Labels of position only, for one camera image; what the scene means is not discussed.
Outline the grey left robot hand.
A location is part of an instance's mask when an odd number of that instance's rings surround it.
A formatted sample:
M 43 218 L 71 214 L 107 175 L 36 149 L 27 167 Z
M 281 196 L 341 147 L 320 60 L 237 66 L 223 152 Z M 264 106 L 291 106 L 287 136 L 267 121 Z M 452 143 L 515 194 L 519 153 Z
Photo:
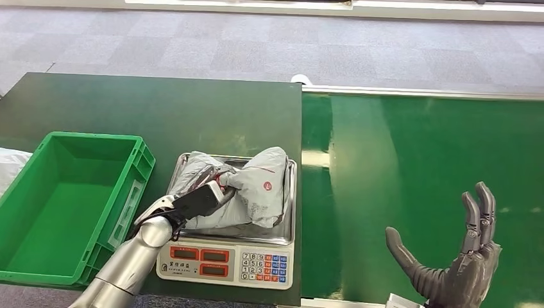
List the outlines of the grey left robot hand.
M 227 186 L 222 189 L 214 180 L 207 182 L 172 202 L 174 216 L 184 220 L 190 220 L 196 216 L 210 216 L 226 205 L 235 193 L 234 187 Z

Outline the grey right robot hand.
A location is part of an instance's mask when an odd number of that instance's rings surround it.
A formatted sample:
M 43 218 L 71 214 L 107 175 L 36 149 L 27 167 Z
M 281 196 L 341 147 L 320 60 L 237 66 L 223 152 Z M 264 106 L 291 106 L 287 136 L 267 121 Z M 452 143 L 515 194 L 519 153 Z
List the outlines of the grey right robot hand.
M 404 246 L 397 229 L 385 229 L 389 252 L 426 299 L 425 307 L 480 307 L 487 296 L 502 251 L 493 240 L 497 202 L 484 182 L 476 183 L 475 191 L 477 199 L 468 191 L 461 196 L 466 231 L 458 256 L 447 268 L 423 265 Z

